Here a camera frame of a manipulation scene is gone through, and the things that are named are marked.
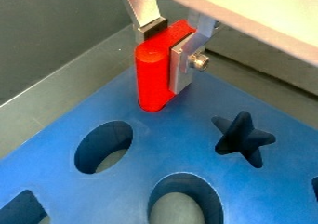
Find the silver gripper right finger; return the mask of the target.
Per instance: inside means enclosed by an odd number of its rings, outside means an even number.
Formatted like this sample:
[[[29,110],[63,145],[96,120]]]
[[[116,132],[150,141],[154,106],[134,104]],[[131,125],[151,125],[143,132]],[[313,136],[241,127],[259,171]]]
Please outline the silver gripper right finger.
[[[168,89],[179,94],[190,85],[194,70],[204,70],[208,58],[200,54],[203,45],[211,38],[216,21],[199,11],[191,10],[187,25],[195,29],[170,51]]]

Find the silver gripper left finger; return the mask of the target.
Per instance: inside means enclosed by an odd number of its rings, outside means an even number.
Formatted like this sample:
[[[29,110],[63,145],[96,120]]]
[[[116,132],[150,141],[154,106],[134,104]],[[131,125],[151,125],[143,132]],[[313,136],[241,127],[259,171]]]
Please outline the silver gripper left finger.
[[[135,32],[135,41],[143,43],[168,26],[168,20],[160,15],[156,0],[123,0]]]

